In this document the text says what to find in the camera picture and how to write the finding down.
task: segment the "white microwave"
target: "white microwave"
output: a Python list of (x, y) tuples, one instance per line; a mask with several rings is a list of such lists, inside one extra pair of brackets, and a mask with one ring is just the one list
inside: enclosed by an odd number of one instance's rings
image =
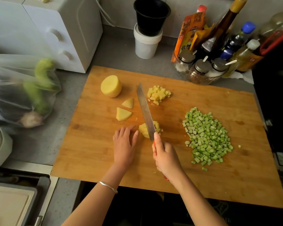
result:
[(47, 57), (85, 73), (102, 33), (95, 0), (0, 0), (0, 54)]

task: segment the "white tile wall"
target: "white tile wall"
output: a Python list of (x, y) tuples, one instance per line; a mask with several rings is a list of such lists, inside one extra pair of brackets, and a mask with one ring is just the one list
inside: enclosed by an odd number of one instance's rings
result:
[[(116, 22), (117, 27), (133, 29), (136, 24), (136, 12), (133, 8), (135, 0), (100, 0), (103, 9)], [(233, 0), (163, 0), (170, 6), (172, 13), (163, 26), (163, 34), (178, 37), (183, 19), (197, 11), (199, 5), (207, 6), (207, 22), (211, 25), (225, 14)], [(246, 21), (251, 20), (257, 26), (268, 21), (269, 18), (283, 11), (283, 0), (248, 0), (235, 20), (234, 30)]]

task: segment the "white cutting board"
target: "white cutting board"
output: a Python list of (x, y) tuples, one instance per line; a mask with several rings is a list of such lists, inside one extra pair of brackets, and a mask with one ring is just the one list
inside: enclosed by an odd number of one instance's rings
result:
[(0, 226), (21, 226), (33, 196), (32, 190), (0, 186)]

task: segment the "gray countertop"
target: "gray countertop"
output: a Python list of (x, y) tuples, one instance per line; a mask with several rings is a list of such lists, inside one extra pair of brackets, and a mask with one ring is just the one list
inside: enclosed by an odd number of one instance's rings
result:
[[(91, 66), (98, 65), (179, 79), (170, 62), (173, 49), (173, 46), (160, 43), (155, 56), (143, 60), (135, 54), (133, 38), (104, 34)], [(53, 112), (45, 120), (44, 125), (19, 130), (14, 138), (11, 158), (38, 164), (54, 164), (89, 70), (86, 74), (57, 71), (62, 91), (57, 94)], [(253, 85), (241, 79), (220, 79), (212, 85), (254, 93)], [(80, 181), (77, 180), (58, 180), (42, 225), (58, 226), (65, 221), (72, 212), (79, 185)]]

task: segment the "metal jar lid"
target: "metal jar lid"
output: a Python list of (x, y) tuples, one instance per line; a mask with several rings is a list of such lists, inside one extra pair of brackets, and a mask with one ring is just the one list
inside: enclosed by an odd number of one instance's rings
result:
[(209, 61), (203, 62), (203, 59), (198, 59), (195, 63), (195, 69), (200, 73), (207, 73), (210, 71), (212, 65)]
[(222, 71), (225, 71), (225, 70), (227, 70), (229, 68), (229, 66), (225, 65), (228, 62), (226, 60), (224, 60), (224, 59), (216, 58), (212, 62), (213, 62), (212, 67), (214, 69), (216, 69), (217, 71), (222, 72)]
[(191, 63), (194, 61), (196, 58), (196, 55), (193, 55), (191, 50), (184, 49), (180, 54), (179, 54), (179, 60), (184, 62), (184, 63)]

